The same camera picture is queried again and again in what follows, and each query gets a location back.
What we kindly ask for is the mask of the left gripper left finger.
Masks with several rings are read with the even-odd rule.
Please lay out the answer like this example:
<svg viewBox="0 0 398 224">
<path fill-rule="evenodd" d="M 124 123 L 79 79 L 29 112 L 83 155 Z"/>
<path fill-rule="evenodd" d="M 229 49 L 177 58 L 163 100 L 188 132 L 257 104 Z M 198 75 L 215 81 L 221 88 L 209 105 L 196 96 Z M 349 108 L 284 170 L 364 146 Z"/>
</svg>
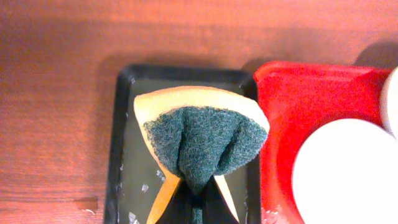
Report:
<svg viewBox="0 0 398 224">
<path fill-rule="evenodd" d="M 185 181 L 180 182 L 156 224 L 191 224 L 193 196 Z"/>
</svg>

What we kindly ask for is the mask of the mint green round plate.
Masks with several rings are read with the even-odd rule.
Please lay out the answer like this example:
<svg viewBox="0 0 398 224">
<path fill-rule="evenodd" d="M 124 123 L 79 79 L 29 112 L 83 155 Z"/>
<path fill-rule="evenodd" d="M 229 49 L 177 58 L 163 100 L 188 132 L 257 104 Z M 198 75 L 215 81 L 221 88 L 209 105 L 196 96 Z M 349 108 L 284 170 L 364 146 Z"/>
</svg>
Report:
<svg viewBox="0 0 398 224">
<path fill-rule="evenodd" d="M 395 139 L 397 139 L 397 68 L 385 80 L 380 97 L 380 112 L 382 123 Z"/>
</svg>

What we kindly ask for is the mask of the green yellow sponge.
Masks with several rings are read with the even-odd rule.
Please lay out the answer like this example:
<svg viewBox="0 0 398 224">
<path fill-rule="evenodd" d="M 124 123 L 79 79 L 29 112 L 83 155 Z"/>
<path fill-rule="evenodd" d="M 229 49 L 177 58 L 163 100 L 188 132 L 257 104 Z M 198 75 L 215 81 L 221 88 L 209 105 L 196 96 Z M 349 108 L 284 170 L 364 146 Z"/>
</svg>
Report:
<svg viewBox="0 0 398 224">
<path fill-rule="evenodd" d="M 265 144 L 269 122 L 255 100 L 208 86 L 178 86 L 138 95 L 134 114 L 165 182 L 148 216 L 156 223 L 177 185 L 193 196 L 192 223 L 203 223 L 203 189 L 213 176 L 239 221 L 225 175 L 251 162 Z"/>
</svg>

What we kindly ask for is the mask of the light blue round plate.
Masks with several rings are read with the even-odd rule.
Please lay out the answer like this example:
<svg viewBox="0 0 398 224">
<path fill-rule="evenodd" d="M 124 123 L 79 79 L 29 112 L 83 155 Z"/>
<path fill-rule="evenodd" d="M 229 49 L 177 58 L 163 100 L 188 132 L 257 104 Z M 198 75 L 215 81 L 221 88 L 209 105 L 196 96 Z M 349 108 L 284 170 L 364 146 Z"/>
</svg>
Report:
<svg viewBox="0 0 398 224">
<path fill-rule="evenodd" d="M 330 122 L 300 148 L 292 190 L 305 223 L 397 224 L 397 141 L 367 121 Z"/>
</svg>

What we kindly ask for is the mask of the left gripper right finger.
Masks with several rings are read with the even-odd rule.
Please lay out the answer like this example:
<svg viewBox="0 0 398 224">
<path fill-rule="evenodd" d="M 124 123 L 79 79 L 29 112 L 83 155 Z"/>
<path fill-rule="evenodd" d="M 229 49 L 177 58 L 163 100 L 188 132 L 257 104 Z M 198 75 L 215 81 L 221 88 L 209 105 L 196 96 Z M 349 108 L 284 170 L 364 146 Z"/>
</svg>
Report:
<svg viewBox="0 0 398 224">
<path fill-rule="evenodd" d="M 238 224 L 212 176 L 203 189 L 203 224 Z"/>
</svg>

